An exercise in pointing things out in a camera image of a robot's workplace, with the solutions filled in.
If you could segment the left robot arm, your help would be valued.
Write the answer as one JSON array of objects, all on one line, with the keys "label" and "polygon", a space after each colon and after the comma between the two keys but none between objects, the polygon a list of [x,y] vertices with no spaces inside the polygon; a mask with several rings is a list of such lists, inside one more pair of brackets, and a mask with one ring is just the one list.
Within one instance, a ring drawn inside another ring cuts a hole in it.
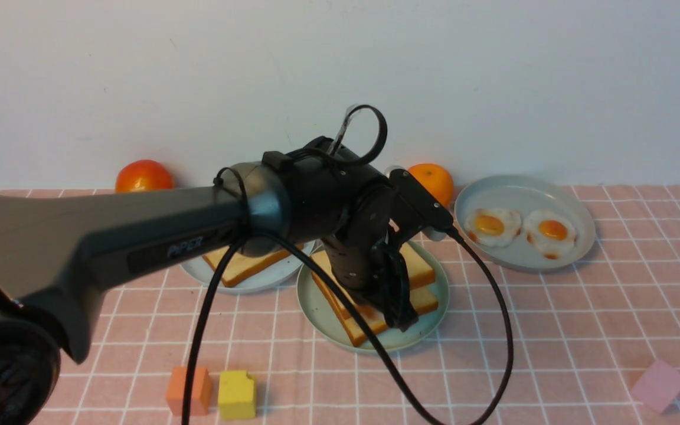
[{"label": "left robot arm", "polygon": [[210,187],[87,197],[0,196],[0,424],[28,424],[80,364],[105,294],[229,246],[259,257],[321,240],[349,297],[402,331],[418,320],[399,249],[421,224],[413,179],[330,138],[222,169]]}]

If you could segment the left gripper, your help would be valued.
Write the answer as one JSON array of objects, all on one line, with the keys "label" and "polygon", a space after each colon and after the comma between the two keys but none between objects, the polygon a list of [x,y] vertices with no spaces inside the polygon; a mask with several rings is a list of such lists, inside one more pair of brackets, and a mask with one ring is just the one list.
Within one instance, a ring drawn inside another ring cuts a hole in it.
[{"label": "left gripper", "polygon": [[320,240],[329,271],[319,278],[338,300],[378,308],[391,330],[418,321],[412,283],[400,249],[417,233],[414,182],[386,177],[347,148],[327,152],[319,137],[281,155],[281,185],[294,244]]}]

